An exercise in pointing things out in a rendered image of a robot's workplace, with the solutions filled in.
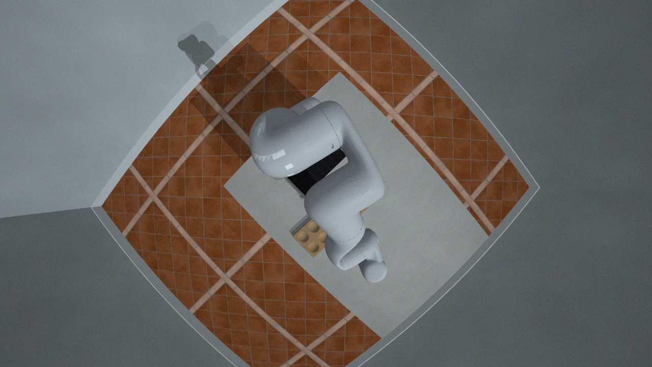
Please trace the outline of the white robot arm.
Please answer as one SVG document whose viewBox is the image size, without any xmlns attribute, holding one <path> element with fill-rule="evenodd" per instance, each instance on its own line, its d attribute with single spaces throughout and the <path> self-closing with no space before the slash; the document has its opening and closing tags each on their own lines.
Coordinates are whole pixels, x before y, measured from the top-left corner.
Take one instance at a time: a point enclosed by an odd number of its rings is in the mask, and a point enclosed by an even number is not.
<svg viewBox="0 0 652 367">
<path fill-rule="evenodd" d="M 324 249 L 333 265 L 348 270 L 358 264 L 369 282 L 383 280 L 387 266 L 379 241 L 360 211 L 384 195 L 384 179 L 344 108 L 308 97 L 290 109 L 270 109 L 253 123 L 249 144 L 255 164 L 270 177 L 293 176 L 336 149 L 344 151 L 348 163 L 316 182 L 304 207 L 327 234 Z"/>
</svg>

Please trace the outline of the tan tray with round pockets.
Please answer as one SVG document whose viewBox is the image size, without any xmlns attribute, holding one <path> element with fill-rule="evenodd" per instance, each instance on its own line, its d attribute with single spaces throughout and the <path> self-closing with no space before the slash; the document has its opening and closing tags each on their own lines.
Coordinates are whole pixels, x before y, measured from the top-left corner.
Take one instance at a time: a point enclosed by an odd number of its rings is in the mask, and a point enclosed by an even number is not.
<svg viewBox="0 0 652 367">
<path fill-rule="evenodd" d="M 324 249 L 326 233 L 310 219 L 292 237 L 314 258 Z"/>
</svg>

